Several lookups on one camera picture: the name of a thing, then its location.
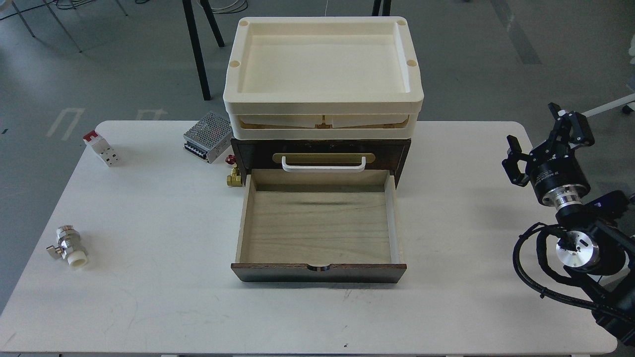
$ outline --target white handle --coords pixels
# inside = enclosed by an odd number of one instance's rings
[[[366,168],[366,156],[361,157],[357,166],[296,166],[287,165],[286,156],[282,157],[282,169],[286,172],[362,172]]]

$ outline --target drawer front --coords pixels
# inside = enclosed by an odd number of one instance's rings
[[[232,270],[242,281],[294,283],[392,283],[406,272],[406,264],[308,264],[233,263]]]
[[[389,170],[399,182],[410,148],[410,139],[402,140],[238,140],[232,139],[238,168],[243,178],[252,169],[280,169],[280,154],[372,154],[366,170]]]

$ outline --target black metal leg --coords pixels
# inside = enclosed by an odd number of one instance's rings
[[[117,5],[119,5],[119,8],[121,9],[121,11],[123,11],[124,15],[128,16],[128,13],[123,8],[123,6],[121,6],[121,3],[119,2],[119,0],[115,0],[115,2],[117,3]]]
[[[46,0],[42,0],[42,2],[44,3],[44,5],[46,5],[46,8],[48,8],[48,11],[51,12],[51,15],[53,15],[53,17],[55,18],[55,21],[57,21],[57,23],[60,24],[62,30],[64,30],[64,32],[66,32],[66,36],[68,36],[69,39],[71,41],[73,41],[73,43],[75,44],[75,47],[77,47],[77,50],[81,53],[81,48],[79,48],[79,45],[77,44],[77,42],[75,42],[75,40],[73,39],[73,36],[70,35],[70,32],[66,29],[66,27],[64,27],[64,25],[62,25],[62,22],[57,17],[57,15],[53,12],[53,9],[51,9],[51,6],[48,5]]]
[[[22,16],[22,12],[20,11],[20,9],[18,9],[18,6],[15,6],[14,2],[11,2],[11,5],[13,5],[13,9],[15,10],[15,12],[18,13],[18,16],[20,17],[20,19],[22,20],[22,23],[27,27],[27,30],[29,30],[29,33],[31,34],[32,37],[35,37],[36,35],[33,33],[33,31],[31,31],[31,28],[29,27],[29,25],[27,24],[27,21],[24,20],[24,17]]]
[[[192,9],[191,0],[183,0],[183,11],[185,12],[185,20],[187,21],[187,31],[190,34],[190,42],[192,43],[192,51],[194,52],[194,61],[196,62],[196,70],[199,74],[201,82],[201,92],[203,92],[203,100],[211,100],[210,84],[207,82],[207,73],[205,73],[205,62],[203,62],[203,52],[201,52],[201,43],[196,30],[196,21],[194,20],[194,10]]]
[[[216,38],[218,47],[225,47],[223,35],[220,34],[220,29],[218,28],[218,24],[216,23],[216,18],[214,18],[214,13],[211,11],[209,0],[201,0],[201,6],[205,11],[205,16],[207,16],[207,22],[210,23],[211,31],[214,32],[214,37]]]
[[[382,16],[391,15],[391,1],[392,0],[384,0],[384,6],[382,7]]]
[[[373,14],[372,16],[379,16],[379,6],[382,5],[382,0],[375,0],[373,3]]]

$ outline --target wooden drawer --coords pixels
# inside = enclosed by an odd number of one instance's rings
[[[232,270],[243,281],[397,283],[406,270],[389,170],[246,176]]]

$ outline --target white table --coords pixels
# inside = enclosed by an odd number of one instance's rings
[[[408,270],[397,285],[243,283],[230,270],[243,189],[229,166],[182,149],[192,121],[107,121],[108,168],[82,155],[0,317],[2,351],[222,354],[601,354],[616,340],[589,311],[514,273],[512,248],[554,222],[500,162],[512,122],[418,123],[397,189]],[[75,225],[90,262],[45,247]],[[530,274],[543,276],[535,245]],[[576,296],[575,288],[548,284]]]

